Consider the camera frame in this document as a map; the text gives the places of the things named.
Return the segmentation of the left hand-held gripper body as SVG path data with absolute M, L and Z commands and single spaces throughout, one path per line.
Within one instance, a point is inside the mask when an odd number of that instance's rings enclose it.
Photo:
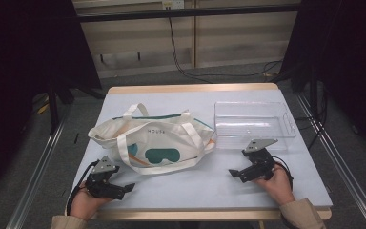
M 86 180 L 88 192 L 95 198 L 110 198 L 111 192 L 121 191 L 120 187 L 109 183 L 111 176 L 118 170 L 118 166 L 114 165 L 107 156 L 103 156 L 88 175 Z

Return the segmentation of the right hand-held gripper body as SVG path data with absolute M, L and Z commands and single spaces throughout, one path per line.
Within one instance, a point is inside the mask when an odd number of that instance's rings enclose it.
M 269 180 L 273 176 L 275 161 L 266 147 L 277 143 L 277 139 L 252 139 L 242 154 L 251 161 L 252 170 L 246 175 L 263 175 Z

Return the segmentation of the cream canvas tote bag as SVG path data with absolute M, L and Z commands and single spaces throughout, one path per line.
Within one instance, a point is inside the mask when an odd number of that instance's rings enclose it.
M 214 129 L 190 113 L 151 116 L 141 103 L 90 129 L 89 138 L 141 175 L 193 167 L 215 148 Z

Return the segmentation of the person's left hand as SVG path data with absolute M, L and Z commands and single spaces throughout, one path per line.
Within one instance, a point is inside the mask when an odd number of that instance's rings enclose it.
M 83 220 L 89 220 L 93 217 L 96 211 L 103 205 L 111 202 L 111 198 L 95 198 L 86 188 L 85 182 L 79 185 L 79 190 L 76 193 L 70 209 L 70 216 L 77 217 Z

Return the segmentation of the person's right hand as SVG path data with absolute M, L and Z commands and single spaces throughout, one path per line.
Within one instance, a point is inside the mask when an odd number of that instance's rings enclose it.
M 269 180 L 259 178 L 254 183 L 262 187 L 279 206 L 295 201 L 287 173 L 280 164 L 274 166 L 273 176 Z

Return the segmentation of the clear plastic storage box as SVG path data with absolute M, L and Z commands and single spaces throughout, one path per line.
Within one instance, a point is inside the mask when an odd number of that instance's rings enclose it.
M 286 105 L 280 102 L 216 102 L 216 147 L 242 150 L 254 139 L 276 139 L 269 150 L 286 150 L 296 137 Z

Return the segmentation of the black metal stand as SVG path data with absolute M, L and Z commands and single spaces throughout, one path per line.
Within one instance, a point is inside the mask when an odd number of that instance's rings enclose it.
M 57 111 L 57 102 L 56 102 L 56 93 L 53 86 L 53 81 L 50 79 L 48 81 L 48 98 L 49 98 L 49 107 L 51 114 L 51 131 L 50 134 L 53 135 L 59 125 L 59 117 Z

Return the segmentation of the dark curtain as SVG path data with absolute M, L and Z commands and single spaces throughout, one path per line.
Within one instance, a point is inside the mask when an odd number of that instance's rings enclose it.
M 0 176 L 23 138 L 35 96 L 99 89 L 72 0 L 0 0 Z
M 366 0 L 301 0 L 279 78 L 321 81 L 366 136 Z

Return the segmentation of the black horizontal metal bar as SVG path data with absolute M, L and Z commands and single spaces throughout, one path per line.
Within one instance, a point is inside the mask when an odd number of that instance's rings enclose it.
M 140 19 L 159 19 L 159 18 L 177 18 L 193 16 L 215 16 L 231 14 L 255 14 L 255 13 L 274 13 L 299 11 L 300 4 L 284 5 L 262 5 L 246 7 L 228 7 L 228 8 L 199 8 L 184 10 L 147 10 L 119 13 L 89 13 L 78 14 L 75 19 L 80 23 L 124 21 Z

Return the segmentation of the metal floor rail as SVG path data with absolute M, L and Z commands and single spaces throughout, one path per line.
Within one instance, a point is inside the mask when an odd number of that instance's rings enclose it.
M 38 188 L 41 185 L 43 175 L 51 161 L 51 156 L 57 145 L 57 142 L 63 132 L 65 119 L 62 119 L 50 135 L 42 155 L 32 173 L 30 181 L 18 201 L 6 229 L 22 229 L 25 219 L 29 213 L 32 203 L 35 199 Z
M 298 95 L 297 100 L 304 114 L 307 116 L 307 119 L 312 124 L 316 135 L 319 137 L 319 141 L 333 162 L 349 193 L 353 197 L 358 209 L 366 219 L 366 192 L 357 182 L 346 161 L 343 159 L 340 151 L 337 149 L 330 135 L 325 130 L 323 124 L 313 117 L 311 106 L 307 98 L 304 95 Z

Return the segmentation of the white wall socket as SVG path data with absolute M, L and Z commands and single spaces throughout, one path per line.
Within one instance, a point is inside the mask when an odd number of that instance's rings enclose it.
M 162 0 L 164 10 L 182 10 L 185 8 L 184 0 Z

